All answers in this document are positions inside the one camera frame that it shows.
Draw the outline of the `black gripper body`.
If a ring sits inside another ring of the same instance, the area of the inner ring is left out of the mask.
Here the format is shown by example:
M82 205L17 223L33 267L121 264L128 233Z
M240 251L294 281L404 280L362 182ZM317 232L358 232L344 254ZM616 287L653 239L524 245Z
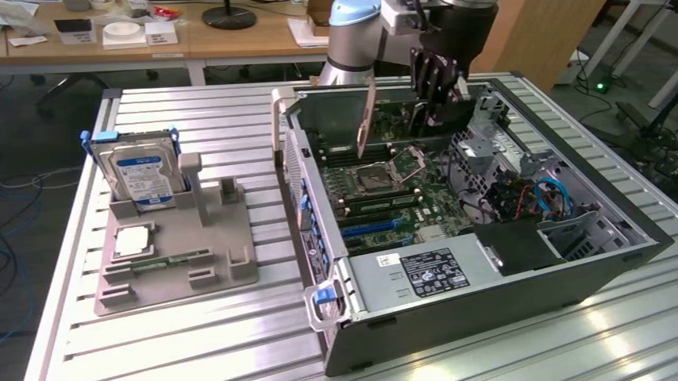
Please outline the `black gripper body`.
M455 67L461 76L481 53L499 11L496 3L436 3L428 11L418 43L425 56Z

